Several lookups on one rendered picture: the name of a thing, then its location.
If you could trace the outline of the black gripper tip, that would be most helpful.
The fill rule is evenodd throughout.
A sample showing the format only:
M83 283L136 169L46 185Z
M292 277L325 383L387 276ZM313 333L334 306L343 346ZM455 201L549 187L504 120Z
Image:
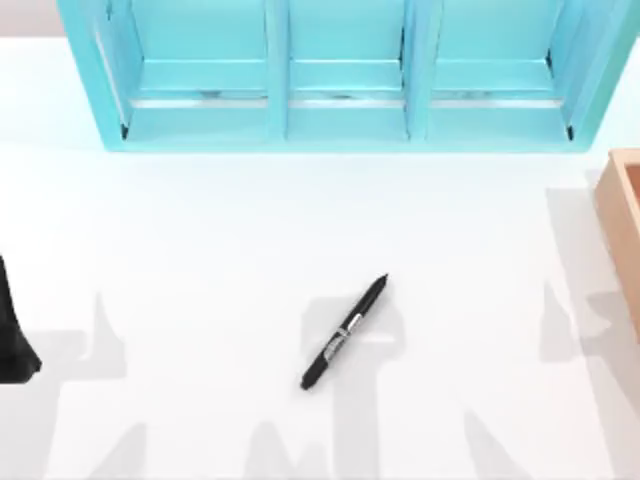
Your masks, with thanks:
M0 385L25 384L41 368L42 361L18 322L0 255Z

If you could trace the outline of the light blue rack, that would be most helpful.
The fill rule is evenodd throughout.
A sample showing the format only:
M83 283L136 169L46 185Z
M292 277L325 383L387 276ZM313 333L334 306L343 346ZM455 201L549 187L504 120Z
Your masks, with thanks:
M640 0L56 0L118 152L583 152Z

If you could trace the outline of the black marker pen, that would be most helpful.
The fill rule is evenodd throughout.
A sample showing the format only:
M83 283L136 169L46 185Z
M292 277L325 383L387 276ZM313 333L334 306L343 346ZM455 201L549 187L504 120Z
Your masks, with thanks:
M368 312L384 291L388 277L389 274L384 274L377 278L357 301L341 324L332 333L328 341L302 375L300 387L303 391L308 391L314 387L327 371L334 357L348 342L357 326L367 316Z

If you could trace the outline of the salmon-coloured box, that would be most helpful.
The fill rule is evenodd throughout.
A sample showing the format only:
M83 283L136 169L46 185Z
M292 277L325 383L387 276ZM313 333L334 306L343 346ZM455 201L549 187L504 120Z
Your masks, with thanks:
M597 181L596 211L640 344L640 148L616 148Z

